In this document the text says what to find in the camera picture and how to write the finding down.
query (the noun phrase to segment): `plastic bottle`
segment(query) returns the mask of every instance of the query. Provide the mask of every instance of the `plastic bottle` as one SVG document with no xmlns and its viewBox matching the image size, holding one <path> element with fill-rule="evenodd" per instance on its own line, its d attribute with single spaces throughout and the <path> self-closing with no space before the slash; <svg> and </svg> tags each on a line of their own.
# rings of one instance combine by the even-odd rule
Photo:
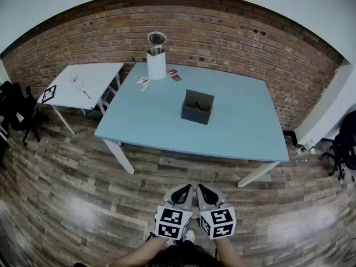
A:
<svg viewBox="0 0 356 267">
<path fill-rule="evenodd" d="M 74 73 L 73 68 L 71 67 L 69 69 L 69 72 L 71 73 L 71 82 L 74 84 L 74 87 L 77 92 L 80 92 L 83 90 L 83 82 L 80 80 L 78 74 Z"/>
<path fill-rule="evenodd" d="M 296 153 L 299 155 L 302 155 L 306 151 L 311 151 L 311 149 L 314 149 L 314 141 L 313 140 L 308 141 L 305 145 L 298 148 Z"/>
</svg>

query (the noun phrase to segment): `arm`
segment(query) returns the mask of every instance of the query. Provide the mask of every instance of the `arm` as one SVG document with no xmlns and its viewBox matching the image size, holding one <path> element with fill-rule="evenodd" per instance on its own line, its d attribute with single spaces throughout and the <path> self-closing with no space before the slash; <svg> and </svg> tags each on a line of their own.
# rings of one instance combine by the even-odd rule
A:
<svg viewBox="0 0 356 267">
<path fill-rule="evenodd" d="M 241 256 L 236 252 L 230 239 L 215 239 L 214 242 L 223 267 L 247 267 Z"/>
<path fill-rule="evenodd" d="M 165 246 L 168 238 L 151 238 L 139 248 L 115 260 L 110 267 L 144 267 Z"/>
</svg>

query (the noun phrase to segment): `red brick wall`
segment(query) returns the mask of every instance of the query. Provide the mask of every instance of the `red brick wall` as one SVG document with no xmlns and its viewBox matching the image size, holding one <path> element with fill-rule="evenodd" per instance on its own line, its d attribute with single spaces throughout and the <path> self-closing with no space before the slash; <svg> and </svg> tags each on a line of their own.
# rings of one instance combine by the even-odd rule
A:
<svg viewBox="0 0 356 267">
<path fill-rule="evenodd" d="M 125 79 L 145 61 L 152 31 L 168 37 L 167 63 L 264 80 L 288 130 L 307 117 L 343 60 L 297 23 L 240 0 L 96 0 L 38 25 L 1 58 L 10 79 L 39 96 L 70 64 L 124 62 Z"/>
</svg>

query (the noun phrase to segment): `white table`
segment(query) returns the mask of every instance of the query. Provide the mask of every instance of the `white table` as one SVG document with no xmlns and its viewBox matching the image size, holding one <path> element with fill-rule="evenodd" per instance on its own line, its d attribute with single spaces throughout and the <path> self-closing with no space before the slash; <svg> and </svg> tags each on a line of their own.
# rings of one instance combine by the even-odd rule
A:
<svg viewBox="0 0 356 267">
<path fill-rule="evenodd" d="M 173 68 L 181 81 L 174 81 L 167 73 L 141 92 L 142 86 L 136 81 L 147 76 L 147 64 L 136 63 L 95 132 L 128 173 L 135 171 L 120 142 L 188 154 L 270 161 L 242 179 L 238 187 L 289 161 L 264 81 L 207 68 L 167 65 L 167 70 Z M 186 89 L 215 96 L 207 125 L 181 119 Z"/>
<path fill-rule="evenodd" d="M 108 107 L 109 104 L 105 101 L 106 97 L 101 97 L 107 88 L 109 88 L 112 93 L 116 94 L 116 91 L 110 87 L 110 83 L 115 78 L 117 86 L 120 88 L 120 78 L 118 72 L 122 66 L 123 63 L 88 63 L 82 65 L 69 65 L 47 87 L 50 88 L 57 85 L 54 98 L 48 100 L 45 104 L 52 105 L 54 111 L 58 114 L 72 134 L 75 135 L 74 130 L 63 118 L 57 106 L 80 108 L 85 114 L 85 110 L 93 110 L 98 104 L 102 114 L 104 115 L 104 105 Z M 72 83 L 71 80 L 73 75 L 70 72 L 70 69 L 73 70 L 74 74 L 78 74 L 80 82 L 83 81 L 83 90 L 78 91 Z M 38 103 L 42 103 L 43 94 L 38 98 Z"/>
</svg>

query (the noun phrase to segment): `black office chair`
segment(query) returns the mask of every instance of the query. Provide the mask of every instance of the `black office chair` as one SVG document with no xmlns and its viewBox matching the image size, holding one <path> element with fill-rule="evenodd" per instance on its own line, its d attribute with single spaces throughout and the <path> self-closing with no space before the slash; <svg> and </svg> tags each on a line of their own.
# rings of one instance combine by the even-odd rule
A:
<svg viewBox="0 0 356 267">
<path fill-rule="evenodd" d="M 341 127 L 339 134 L 335 137 L 333 145 L 330 149 L 334 151 L 334 155 L 325 152 L 322 158 L 327 155 L 334 159 L 335 166 L 329 176 L 333 176 L 335 171 L 339 171 L 338 179 L 345 178 L 345 172 L 342 169 L 341 164 L 350 170 L 356 170 L 356 155 L 354 146 L 356 145 L 356 110 L 347 114 Z"/>
<path fill-rule="evenodd" d="M 6 84 L 5 90 L 3 92 L 4 99 L 1 103 L 1 107 L 3 109 L 0 110 L 2 111 L 0 115 L 4 116 L 5 120 L 11 124 L 15 131 L 25 132 L 22 140 L 23 145 L 25 146 L 27 145 L 25 140 L 30 130 L 32 130 L 37 141 L 40 141 L 36 130 L 36 121 L 43 120 L 42 114 L 36 108 L 36 100 L 31 94 L 31 88 L 28 86 L 26 91 L 28 93 L 27 98 L 22 95 L 22 91 L 18 83 Z M 23 119 L 19 120 L 17 114 L 20 114 Z"/>
<path fill-rule="evenodd" d="M 0 137 L 0 167 L 4 167 L 2 160 L 4 158 L 7 147 L 8 147 L 7 142 L 5 142 L 5 140 L 2 139 L 2 137 Z"/>
</svg>

